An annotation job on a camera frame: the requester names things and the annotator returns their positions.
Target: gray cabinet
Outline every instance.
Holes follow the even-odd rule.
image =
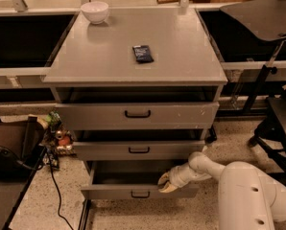
[[[200,151],[226,76],[194,9],[116,8],[91,25],[79,14],[44,82],[90,173],[88,199],[195,196],[190,184],[161,194],[157,180]],[[139,64],[132,46],[148,44]]]

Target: drawer handle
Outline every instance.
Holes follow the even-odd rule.
[[[148,110],[146,113],[142,113],[142,114],[130,114],[129,111],[126,110],[124,114],[129,119],[146,119],[151,116],[152,112],[151,110]]]
[[[136,193],[136,192],[131,191],[131,197],[132,198],[148,198],[151,195],[150,191],[145,193],[145,194],[146,195],[143,195],[143,193]]]
[[[146,149],[132,149],[128,148],[129,153],[149,153],[150,152],[150,147],[147,147]]]

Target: countertop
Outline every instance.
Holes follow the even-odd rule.
[[[136,45],[155,61],[136,62]],[[43,81],[210,85],[226,75],[194,8],[113,8],[100,25],[79,14]]]

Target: speckled floor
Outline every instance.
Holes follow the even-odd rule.
[[[27,112],[45,115],[51,105],[42,108],[16,108],[17,115],[0,109],[5,122],[25,119]],[[247,141],[260,120],[218,119],[214,126],[218,140],[208,145],[207,154],[219,163],[246,161],[269,172],[279,172],[280,168],[271,161],[264,151],[257,147],[247,148]],[[87,185],[89,178],[83,163],[76,157],[60,158],[60,170],[55,178],[62,195],[61,214],[74,229],[78,229],[83,207],[80,188]],[[214,179],[200,182],[200,189],[194,198],[179,199],[134,199],[99,200],[90,211],[89,230],[127,229],[219,229],[217,183]],[[11,224],[13,230],[66,230],[70,229],[57,215],[59,198],[51,178],[49,168],[44,168],[36,176],[25,195]],[[276,230],[286,230],[286,222],[278,223]]]

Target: cable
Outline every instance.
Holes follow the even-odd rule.
[[[62,204],[62,197],[61,197],[61,195],[60,195],[59,186],[58,186],[57,181],[56,181],[56,179],[55,179],[55,177],[54,177],[53,165],[52,165],[52,163],[51,163],[51,159],[50,159],[48,150],[46,150],[46,154],[47,154],[48,161],[49,161],[51,177],[53,178],[53,181],[54,181],[54,183],[55,183],[55,186],[56,186],[56,188],[57,188],[58,195],[59,195],[58,216],[61,217],[62,219],[64,219],[64,220],[66,221],[66,223],[68,224],[68,226],[69,226],[72,230],[74,230],[74,228],[73,228],[73,227],[71,226],[71,224],[68,222],[67,218],[65,218],[64,216],[62,216],[62,215],[60,214],[60,206],[61,206],[61,204]]]

